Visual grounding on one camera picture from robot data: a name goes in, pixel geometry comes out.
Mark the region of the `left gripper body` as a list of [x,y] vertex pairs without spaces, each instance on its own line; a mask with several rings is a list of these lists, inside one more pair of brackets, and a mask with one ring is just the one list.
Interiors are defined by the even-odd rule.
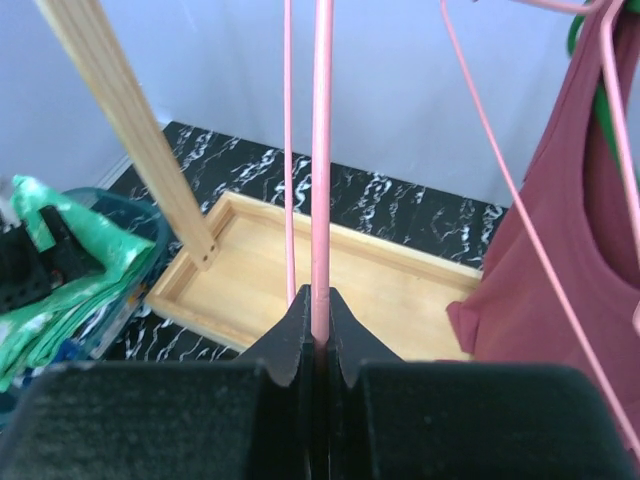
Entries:
[[24,222],[1,223],[3,314],[36,303],[72,281],[105,272],[104,264],[84,248],[55,207],[43,207],[39,214],[54,240],[43,251]]

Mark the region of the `pink wire hanger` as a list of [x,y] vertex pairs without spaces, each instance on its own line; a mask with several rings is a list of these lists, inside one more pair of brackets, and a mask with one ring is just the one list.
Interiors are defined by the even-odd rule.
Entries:
[[[293,209],[293,6],[284,3],[284,203],[286,298],[294,299],[296,256]],[[311,188],[311,333],[314,346],[329,340],[330,274],[330,136],[333,46],[333,3],[318,1],[315,8],[315,42],[312,101]]]
[[[622,182],[625,191],[625,199],[627,210],[630,217],[630,223],[633,231],[635,242],[639,241],[639,189],[637,186],[636,175],[634,170],[634,162],[631,153],[631,146],[628,134],[628,127],[623,111],[622,97],[620,92],[620,82],[618,70],[615,65],[615,53],[613,46],[613,23],[618,14],[623,11],[626,3],[624,1],[593,1],[589,4],[571,4],[556,1],[531,1],[531,6],[542,8],[550,11],[583,15],[598,12],[602,15],[602,19],[598,26],[599,51],[601,55],[601,71],[604,77],[605,91],[608,99],[608,108],[610,119],[612,122],[613,133],[616,141],[620,173],[622,174]],[[476,89],[473,77],[469,71],[464,53],[459,43],[457,33],[450,19],[448,6],[445,1],[440,3],[440,11],[445,24],[446,30],[452,42],[455,55],[458,59],[468,90],[471,94],[474,106],[478,112],[481,124],[494,152],[497,164],[503,175],[507,188],[513,197],[513,203],[516,211],[521,217],[523,226],[531,241],[536,255],[542,264],[543,270],[551,284],[551,287],[560,302],[564,313],[567,316],[569,324],[577,337],[577,340],[584,351],[584,354],[593,369],[600,387],[609,402],[614,416],[620,424],[625,438],[635,454],[639,453],[639,437],[636,433],[631,421],[624,411],[613,386],[611,385],[599,358],[596,355],[591,343],[589,342],[584,329],[582,328],[577,314],[561,284],[560,278],[554,269],[539,234],[526,210],[525,204],[521,199],[518,190],[515,187],[514,180],[504,160],[502,151],[495,137],[491,123],[486,115],[484,106]]]

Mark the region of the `green white patterned trousers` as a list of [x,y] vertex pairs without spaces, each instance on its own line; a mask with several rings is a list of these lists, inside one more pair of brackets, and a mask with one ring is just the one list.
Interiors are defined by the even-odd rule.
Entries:
[[88,252],[102,262],[105,272],[81,278],[55,289],[48,297],[3,314],[1,312],[1,390],[20,387],[25,377],[52,363],[61,344],[82,323],[89,310],[97,307],[109,294],[109,283],[102,279],[107,260],[100,254],[104,247],[93,247],[96,240],[106,240],[101,231],[101,218],[54,189],[30,176],[12,179],[13,193],[1,202],[1,223],[26,224],[38,250],[53,243],[48,228],[39,214],[46,206],[55,207],[70,230]]

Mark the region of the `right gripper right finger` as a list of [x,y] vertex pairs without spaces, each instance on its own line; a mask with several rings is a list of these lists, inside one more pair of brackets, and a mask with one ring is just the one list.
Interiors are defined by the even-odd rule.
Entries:
[[599,391],[549,364],[400,359],[330,293],[335,479],[635,479]]

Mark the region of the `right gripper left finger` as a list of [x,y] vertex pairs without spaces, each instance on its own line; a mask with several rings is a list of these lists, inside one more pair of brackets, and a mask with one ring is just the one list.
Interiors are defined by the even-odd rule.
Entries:
[[71,362],[27,389],[5,479],[308,479],[310,290],[233,360]]

